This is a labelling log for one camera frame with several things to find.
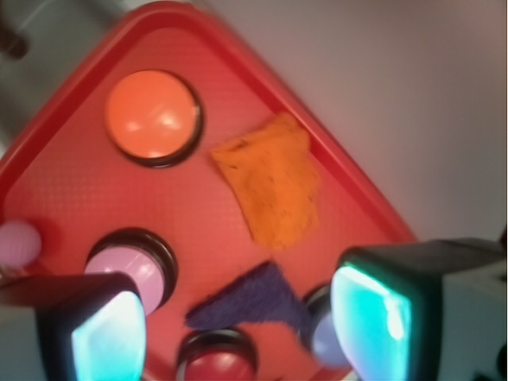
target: purple button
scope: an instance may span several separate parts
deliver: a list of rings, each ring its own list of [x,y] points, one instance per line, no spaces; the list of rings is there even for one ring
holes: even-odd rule
[[[310,341],[314,357],[327,368],[348,367],[348,360],[333,328],[332,311],[326,312],[316,325]]]
[[[144,250],[129,246],[110,246],[95,254],[85,273],[120,271],[134,280],[140,292],[144,313],[157,309],[164,294],[164,275],[158,263]]]

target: orange fabric piece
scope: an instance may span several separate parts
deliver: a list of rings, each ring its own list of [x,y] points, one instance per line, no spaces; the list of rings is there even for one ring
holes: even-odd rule
[[[310,139],[290,114],[212,151],[237,196],[254,241],[282,250],[318,226],[320,179],[309,159]]]

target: round button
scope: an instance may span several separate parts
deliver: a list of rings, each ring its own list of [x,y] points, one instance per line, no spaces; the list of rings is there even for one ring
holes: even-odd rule
[[[172,165],[195,148],[201,108],[181,79],[166,71],[138,71],[113,88],[106,125],[114,143],[148,166]]]
[[[348,360],[342,352],[333,327],[332,311],[328,311],[318,321],[310,341],[310,350],[314,357],[327,368],[348,366]]]
[[[126,246],[108,247],[96,253],[85,269],[87,274],[113,271],[123,272],[134,280],[146,315],[157,309],[164,293],[164,275],[147,252]]]
[[[254,381],[256,372],[246,358],[234,351],[211,349],[180,365],[179,379]]]
[[[40,234],[26,221],[8,221],[0,225],[0,264],[24,267],[33,262],[42,247]]]

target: glowing cyan light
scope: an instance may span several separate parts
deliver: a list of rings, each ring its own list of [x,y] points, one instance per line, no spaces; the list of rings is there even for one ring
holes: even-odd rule
[[[362,379],[408,378],[411,302],[351,264],[332,279],[333,324]]]
[[[139,380],[146,353],[143,305],[122,291],[71,335],[77,380]]]

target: red button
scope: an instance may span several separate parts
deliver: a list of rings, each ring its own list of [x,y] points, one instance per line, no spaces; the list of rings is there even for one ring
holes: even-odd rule
[[[203,351],[198,357],[182,363],[179,379],[221,380],[221,381],[254,381],[256,373],[252,364],[242,355],[234,351],[210,349]]]
[[[122,151],[141,159],[177,152],[192,138],[199,108],[180,79],[157,70],[124,77],[106,105],[108,131]]]

